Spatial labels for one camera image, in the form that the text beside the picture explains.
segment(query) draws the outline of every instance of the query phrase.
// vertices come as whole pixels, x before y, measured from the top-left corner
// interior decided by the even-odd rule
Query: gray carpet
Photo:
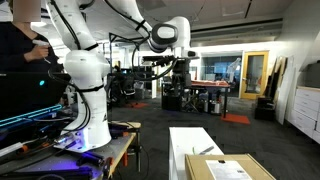
[[[142,151],[142,172],[136,172],[135,157],[130,156],[129,166],[118,168],[123,180],[168,179],[169,127],[203,127],[225,154],[250,153],[276,179],[320,179],[320,145],[293,126],[255,120],[252,101],[230,98],[228,105],[230,113],[247,115],[250,125],[224,122],[209,114],[164,111],[160,99],[144,102],[149,106],[114,108],[109,113],[109,120],[142,123],[141,142],[149,155],[147,178],[147,155]],[[121,179],[119,173],[114,179]]]

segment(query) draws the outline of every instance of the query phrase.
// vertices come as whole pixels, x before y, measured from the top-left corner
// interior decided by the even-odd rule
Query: desk
[[[203,151],[214,148],[207,154],[223,155],[217,144],[203,128],[171,127],[169,144],[169,180],[185,180],[185,155],[193,154],[193,148]]]
[[[228,104],[228,90],[230,88],[230,85],[227,83],[210,83],[207,81],[201,82],[201,81],[193,81],[192,87],[205,87],[206,89],[224,89],[224,103],[223,103],[223,117],[225,118],[227,115],[227,104]]]
[[[140,123],[129,122],[135,128],[140,128]],[[91,150],[95,154],[101,155],[104,158],[112,157],[113,164],[110,166],[110,173],[109,177],[112,177],[112,173],[115,171],[116,166],[120,162],[121,158],[123,157],[124,153],[128,149],[129,145],[133,142],[134,138],[136,137],[136,133],[129,133],[128,136],[119,137],[118,139],[112,139],[107,145]],[[140,135],[137,133],[137,145],[140,146]],[[49,154],[56,152],[57,149],[50,148],[44,152],[37,154],[31,158],[24,159],[23,161],[11,161],[9,163],[0,165],[0,173],[4,173],[10,171],[10,169],[14,169],[19,166],[27,165],[32,162],[35,162]],[[140,170],[140,155],[137,153],[137,168]],[[65,153],[61,156],[52,156],[48,159],[40,161],[39,163],[33,164],[26,168],[20,169],[17,172],[32,172],[32,171],[54,171],[54,170],[73,170],[78,169],[79,166],[76,165],[76,161],[79,157],[74,156],[71,153]],[[92,164],[86,163],[80,167],[90,167],[93,171],[93,179],[102,179],[102,167],[97,167]]]

